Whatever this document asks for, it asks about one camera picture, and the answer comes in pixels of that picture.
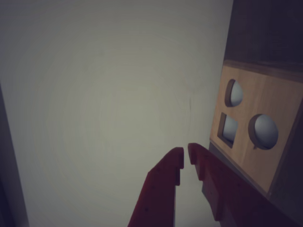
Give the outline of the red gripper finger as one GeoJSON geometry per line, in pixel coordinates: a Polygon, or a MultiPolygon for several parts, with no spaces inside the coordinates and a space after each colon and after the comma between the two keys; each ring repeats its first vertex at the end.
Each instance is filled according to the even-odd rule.
{"type": "Polygon", "coordinates": [[[184,168],[184,149],[173,148],[147,174],[129,227],[175,226],[176,186],[184,168]]]}
{"type": "Polygon", "coordinates": [[[298,226],[241,178],[229,162],[197,143],[188,145],[188,153],[213,217],[222,227],[298,226]]]}

